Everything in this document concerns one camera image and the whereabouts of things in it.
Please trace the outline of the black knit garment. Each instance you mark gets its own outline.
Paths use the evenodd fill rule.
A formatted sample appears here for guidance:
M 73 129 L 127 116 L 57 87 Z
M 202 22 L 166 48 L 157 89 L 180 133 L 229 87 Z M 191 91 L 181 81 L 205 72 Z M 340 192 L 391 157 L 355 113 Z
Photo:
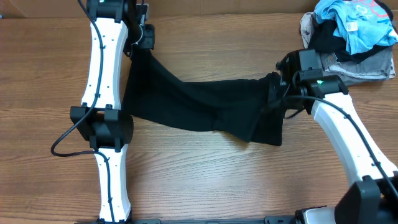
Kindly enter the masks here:
M 183 82 L 149 50 L 135 50 L 122 103 L 142 119 L 189 131 L 224 131 L 246 142 L 280 146 L 284 113 L 272 104 L 283 95 L 280 76 Z

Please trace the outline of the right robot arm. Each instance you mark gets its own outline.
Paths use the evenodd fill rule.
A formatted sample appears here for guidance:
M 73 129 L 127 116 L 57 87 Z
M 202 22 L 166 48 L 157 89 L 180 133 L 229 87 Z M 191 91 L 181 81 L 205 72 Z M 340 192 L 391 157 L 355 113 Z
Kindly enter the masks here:
M 288 53 L 276 69 L 281 74 L 275 108 L 305 110 L 329 138 L 345 170 L 349 189 L 334 207 L 297 210 L 277 223 L 397 223 L 397 166 L 378 148 L 361 122 L 347 86 L 323 73 L 314 50 Z

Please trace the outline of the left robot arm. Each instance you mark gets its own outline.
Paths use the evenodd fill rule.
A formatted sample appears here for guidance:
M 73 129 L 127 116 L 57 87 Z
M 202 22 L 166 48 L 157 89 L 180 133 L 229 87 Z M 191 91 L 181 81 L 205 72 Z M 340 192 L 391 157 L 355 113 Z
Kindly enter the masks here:
M 91 57 L 81 105 L 70 118 L 88 141 L 99 172 L 101 208 L 97 223 L 132 223 L 127 194 L 126 154 L 134 123 L 121 110 L 119 91 L 124 55 L 154 48 L 154 27 L 146 24 L 148 3 L 88 1 Z

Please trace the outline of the cardboard back panel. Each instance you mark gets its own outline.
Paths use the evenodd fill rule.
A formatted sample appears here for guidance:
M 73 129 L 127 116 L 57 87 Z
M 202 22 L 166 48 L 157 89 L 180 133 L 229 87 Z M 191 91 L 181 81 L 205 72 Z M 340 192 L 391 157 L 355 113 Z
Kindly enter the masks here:
M 209 15 L 305 13 L 318 0 L 145 0 L 150 17 Z M 77 0 L 1 0 L 5 18 L 83 17 Z

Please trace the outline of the black folded garment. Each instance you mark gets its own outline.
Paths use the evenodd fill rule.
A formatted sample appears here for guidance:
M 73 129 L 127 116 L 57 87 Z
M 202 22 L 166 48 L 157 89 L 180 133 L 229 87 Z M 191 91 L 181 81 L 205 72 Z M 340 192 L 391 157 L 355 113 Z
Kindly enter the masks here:
M 333 20 L 326 20 L 325 22 L 317 25 L 310 39 L 308 48 L 314 49 L 323 54 L 334 53 L 338 62 L 355 63 L 361 63 L 368 57 L 387 49 L 387 46 L 375 45 L 373 48 L 363 53 L 350 54 L 348 51 L 346 51 L 345 39 L 333 35 L 336 28 L 337 23 Z

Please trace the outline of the beige garment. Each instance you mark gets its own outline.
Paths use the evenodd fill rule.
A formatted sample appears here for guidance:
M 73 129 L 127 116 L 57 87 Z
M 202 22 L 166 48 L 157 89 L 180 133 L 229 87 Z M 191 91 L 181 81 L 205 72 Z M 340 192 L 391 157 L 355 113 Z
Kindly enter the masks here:
M 308 48 L 312 35 L 315 32 L 315 28 L 318 23 L 315 19 L 314 12 L 306 12 L 300 20 L 300 33 L 303 40 L 303 46 L 305 49 Z

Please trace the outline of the light blue shirt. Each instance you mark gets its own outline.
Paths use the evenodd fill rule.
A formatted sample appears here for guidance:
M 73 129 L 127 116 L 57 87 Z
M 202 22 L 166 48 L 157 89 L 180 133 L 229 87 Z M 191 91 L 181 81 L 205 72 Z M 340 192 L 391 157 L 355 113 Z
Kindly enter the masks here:
M 321 24 L 335 21 L 335 37 L 346 41 L 345 50 L 351 55 L 365 53 L 374 46 L 390 47 L 397 43 L 397 32 L 388 8 L 375 0 L 321 0 L 314 9 Z

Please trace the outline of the grey folded garment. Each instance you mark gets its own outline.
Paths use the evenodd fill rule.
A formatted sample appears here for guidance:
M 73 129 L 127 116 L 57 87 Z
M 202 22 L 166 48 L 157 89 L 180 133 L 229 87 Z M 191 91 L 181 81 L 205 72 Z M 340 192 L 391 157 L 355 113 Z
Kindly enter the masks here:
M 346 86 L 364 82 L 389 80 L 396 76 L 392 47 L 386 48 L 362 62 L 338 62 L 335 53 L 320 54 L 325 75 L 338 75 Z

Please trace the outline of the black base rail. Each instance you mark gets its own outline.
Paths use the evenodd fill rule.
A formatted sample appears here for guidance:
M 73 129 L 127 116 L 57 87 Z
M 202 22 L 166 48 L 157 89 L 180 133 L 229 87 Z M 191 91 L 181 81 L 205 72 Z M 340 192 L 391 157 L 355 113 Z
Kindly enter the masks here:
M 129 218 L 127 221 L 115 221 L 117 224 L 296 224 L 294 216 L 266 216 L 264 218 L 235 218 L 235 219 L 212 219 L 212 220 L 160 220 Z

